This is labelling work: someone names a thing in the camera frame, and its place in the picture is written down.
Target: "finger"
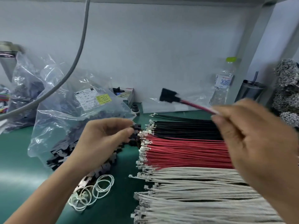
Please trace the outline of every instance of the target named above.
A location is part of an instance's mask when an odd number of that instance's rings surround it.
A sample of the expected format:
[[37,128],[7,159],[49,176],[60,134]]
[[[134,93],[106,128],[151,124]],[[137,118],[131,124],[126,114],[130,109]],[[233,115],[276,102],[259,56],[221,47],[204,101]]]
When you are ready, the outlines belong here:
[[132,126],[134,122],[123,118],[107,118],[93,120],[93,124],[100,126],[104,131],[113,130],[114,133],[116,133],[122,129]]
[[220,115],[212,116],[212,121],[218,127],[226,146],[228,147],[232,161],[239,159],[244,151],[243,136],[240,131],[226,118]]
[[257,115],[261,116],[264,120],[266,120],[268,122],[280,120],[279,117],[273,115],[271,112],[269,112],[269,110],[267,108],[265,108],[263,105],[260,105],[259,103],[255,102],[255,101],[253,101],[252,99],[245,98],[245,99],[237,101],[233,105],[239,105],[239,106],[248,108],[251,111],[253,111],[254,113],[256,113]]
[[244,136],[250,135],[266,124],[266,121],[250,109],[240,105],[214,106],[221,116],[230,120]]
[[135,132],[131,127],[125,128],[114,135],[109,136],[111,140],[111,146],[117,147],[123,142],[127,142],[128,138]]

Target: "workbench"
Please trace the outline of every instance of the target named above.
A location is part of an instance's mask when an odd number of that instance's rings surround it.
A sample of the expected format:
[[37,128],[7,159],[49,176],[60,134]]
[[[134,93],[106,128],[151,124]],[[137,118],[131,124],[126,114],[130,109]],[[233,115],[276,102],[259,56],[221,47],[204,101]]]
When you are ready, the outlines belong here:
[[[148,124],[149,114],[142,114],[134,122]],[[204,111],[189,111],[164,113],[184,118],[210,119],[210,114]],[[0,223],[5,222],[9,216],[46,180],[53,172],[46,169],[38,158],[27,155],[33,127],[27,127],[0,135]],[[131,179],[128,176],[136,175],[136,160],[139,152],[137,147],[125,146],[118,153],[117,162],[111,167],[110,174],[115,178],[115,183],[109,194],[103,199],[88,207],[84,212],[76,212],[68,204],[65,206],[58,224],[132,224],[130,214],[138,205],[134,200],[134,192],[144,190],[145,182]]]

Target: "gray cable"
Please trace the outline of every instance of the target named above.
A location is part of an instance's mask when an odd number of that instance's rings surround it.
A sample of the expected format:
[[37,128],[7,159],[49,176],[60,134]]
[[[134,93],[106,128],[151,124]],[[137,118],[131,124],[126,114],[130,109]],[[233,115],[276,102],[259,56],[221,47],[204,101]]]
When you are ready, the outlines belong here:
[[73,73],[73,71],[75,70],[77,63],[80,59],[82,50],[83,50],[83,46],[84,46],[84,42],[85,42],[85,37],[86,37],[86,30],[87,30],[87,23],[88,23],[88,14],[89,14],[89,5],[90,5],[90,0],[86,0],[86,5],[85,5],[85,16],[84,16],[84,25],[83,25],[83,31],[82,31],[82,37],[81,37],[81,41],[80,41],[80,46],[76,55],[76,58],[73,62],[73,65],[71,66],[69,72],[65,75],[65,77],[56,85],[54,86],[50,91],[48,91],[46,94],[44,94],[43,96],[41,96],[40,98],[36,99],[35,101],[21,107],[18,108],[16,110],[13,110],[9,113],[0,115],[0,121],[1,120],[5,120],[8,119],[12,116],[18,115],[24,111],[27,111],[29,109],[33,109],[35,107],[37,107],[37,105],[42,102],[43,100],[47,99],[49,96],[51,96],[56,90],[58,90],[65,82],[66,80],[71,76],[71,74]]

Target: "red wire bundle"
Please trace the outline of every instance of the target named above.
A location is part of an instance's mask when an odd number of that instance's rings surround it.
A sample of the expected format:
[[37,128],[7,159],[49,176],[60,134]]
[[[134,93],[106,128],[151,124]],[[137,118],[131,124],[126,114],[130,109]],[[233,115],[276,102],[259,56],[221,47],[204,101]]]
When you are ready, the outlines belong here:
[[162,168],[203,167],[233,169],[224,141],[200,139],[162,139],[148,134],[151,141],[144,164]]

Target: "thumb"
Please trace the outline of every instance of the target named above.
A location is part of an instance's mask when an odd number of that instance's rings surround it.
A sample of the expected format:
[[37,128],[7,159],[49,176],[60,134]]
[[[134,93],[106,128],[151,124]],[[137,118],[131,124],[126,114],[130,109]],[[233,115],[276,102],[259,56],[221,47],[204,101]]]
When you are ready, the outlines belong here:
[[114,147],[117,147],[123,142],[127,142],[128,138],[135,132],[131,127],[125,128],[114,135],[111,135],[111,142]]
[[226,118],[220,115],[212,116],[212,121],[218,127],[232,159],[243,150],[241,132]]

